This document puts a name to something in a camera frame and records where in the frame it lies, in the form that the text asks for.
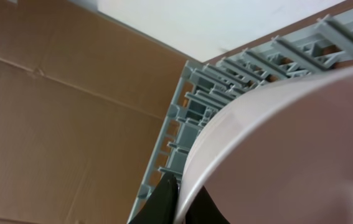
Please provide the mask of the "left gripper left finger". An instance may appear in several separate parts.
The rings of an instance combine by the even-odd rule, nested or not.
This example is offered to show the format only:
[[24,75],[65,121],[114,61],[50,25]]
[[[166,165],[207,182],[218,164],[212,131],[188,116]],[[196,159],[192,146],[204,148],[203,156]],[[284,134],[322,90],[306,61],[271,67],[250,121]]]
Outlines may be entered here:
[[175,176],[164,174],[143,208],[129,224],[173,224],[178,193]]

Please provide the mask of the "white bowl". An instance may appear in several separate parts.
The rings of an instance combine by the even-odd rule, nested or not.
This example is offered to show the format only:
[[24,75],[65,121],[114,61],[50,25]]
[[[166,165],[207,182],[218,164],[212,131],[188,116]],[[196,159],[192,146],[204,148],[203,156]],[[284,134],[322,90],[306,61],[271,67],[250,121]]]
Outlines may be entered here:
[[174,221],[206,189],[230,223],[353,223],[353,67],[239,96],[195,140]]

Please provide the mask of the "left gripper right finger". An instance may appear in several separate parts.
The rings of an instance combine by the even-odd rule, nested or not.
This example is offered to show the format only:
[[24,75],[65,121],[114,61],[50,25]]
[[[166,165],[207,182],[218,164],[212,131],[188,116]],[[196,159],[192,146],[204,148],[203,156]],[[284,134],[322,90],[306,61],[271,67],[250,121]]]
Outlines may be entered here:
[[205,187],[196,195],[186,213],[185,224],[230,224],[222,215]]

